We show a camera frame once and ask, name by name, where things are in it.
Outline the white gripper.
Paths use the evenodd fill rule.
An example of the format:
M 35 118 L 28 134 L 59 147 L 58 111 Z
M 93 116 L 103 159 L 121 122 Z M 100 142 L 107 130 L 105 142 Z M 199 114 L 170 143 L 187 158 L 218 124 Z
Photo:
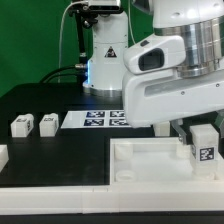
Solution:
M 172 121 L 184 145 L 187 134 L 181 118 L 221 110 L 215 125 L 224 137 L 224 70 L 189 79 L 165 77 L 163 72 L 128 72 L 123 79 L 123 107 L 128 124 L 134 128 Z

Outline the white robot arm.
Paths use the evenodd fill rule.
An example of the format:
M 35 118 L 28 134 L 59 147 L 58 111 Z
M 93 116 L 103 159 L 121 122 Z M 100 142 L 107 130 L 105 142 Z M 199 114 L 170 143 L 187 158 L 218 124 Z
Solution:
M 153 33 L 123 49 L 97 38 L 88 84 L 122 89 L 139 128 L 224 109 L 224 0 L 133 0 Z

